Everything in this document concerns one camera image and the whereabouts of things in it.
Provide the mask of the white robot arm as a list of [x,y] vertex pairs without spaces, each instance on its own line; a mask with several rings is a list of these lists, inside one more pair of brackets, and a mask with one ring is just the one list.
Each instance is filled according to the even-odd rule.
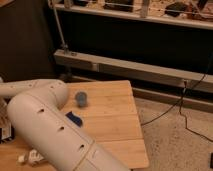
[[3,82],[0,97],[15,130],[57,171],[130,171],[61,112],[69,98],[63,81]]

